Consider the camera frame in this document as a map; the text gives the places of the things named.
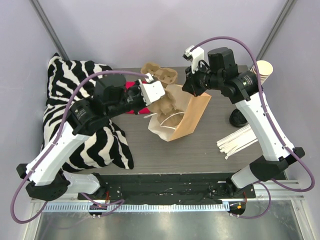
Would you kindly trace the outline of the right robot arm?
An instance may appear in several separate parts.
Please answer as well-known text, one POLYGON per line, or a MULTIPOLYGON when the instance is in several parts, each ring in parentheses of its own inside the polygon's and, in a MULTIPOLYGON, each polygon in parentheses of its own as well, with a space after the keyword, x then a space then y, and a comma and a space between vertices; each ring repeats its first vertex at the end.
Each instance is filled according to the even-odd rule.
POLYGON ((207 53, 201 47, 187 48, 183 57, 191 62, 185 69, 184 92, 197 97, 206 90, 219 90, 242 113, 253 130, 262 156, 226 179, 226 193, 233 198, 243 193, 244 188, 257 182, 268 181, 282 173, 296 157, 305 156, 302 147, 295 147, 289 140, 280 142, 267 117, 270 109, 263 109, 256 74, 246 70, 239 72, 234 53, 230 48, 220 47, 207 53))

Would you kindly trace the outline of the brown paper bag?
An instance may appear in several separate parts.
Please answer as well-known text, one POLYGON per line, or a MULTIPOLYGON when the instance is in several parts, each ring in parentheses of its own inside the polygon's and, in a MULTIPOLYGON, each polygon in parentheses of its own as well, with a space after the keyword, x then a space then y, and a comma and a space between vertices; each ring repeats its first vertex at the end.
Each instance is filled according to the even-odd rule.
POLYGON ((165 115, 159 113, 149 115, 148 130, 162 140, 170 142, 195 131, 211 96, 207 93, 193 96, 182 91, 182 86, 177 84, 168 85, 166 91, 175 99, 174 109, 165 115))

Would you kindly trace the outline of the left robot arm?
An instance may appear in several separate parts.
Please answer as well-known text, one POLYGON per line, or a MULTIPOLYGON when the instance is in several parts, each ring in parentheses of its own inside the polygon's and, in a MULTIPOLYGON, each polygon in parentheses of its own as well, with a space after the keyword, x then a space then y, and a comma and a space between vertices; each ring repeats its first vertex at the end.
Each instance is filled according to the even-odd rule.
POLYGON ((102 199, 108 185, 98 173, 70 173, 62 169, 64 163, 90 136, 106 127, 111 118, 129 111, 138 113, 165 92, 150 74, 106 70, 88 76, 73 93, 55 138, 31 163, 17 166, 20 177, 29 182, 25 189, 31 198, 50 202, 65 193, 78 193, 102 199), (79 89, 98 76, 102 77, 97 79, 94 92, 73 102, 79 89))

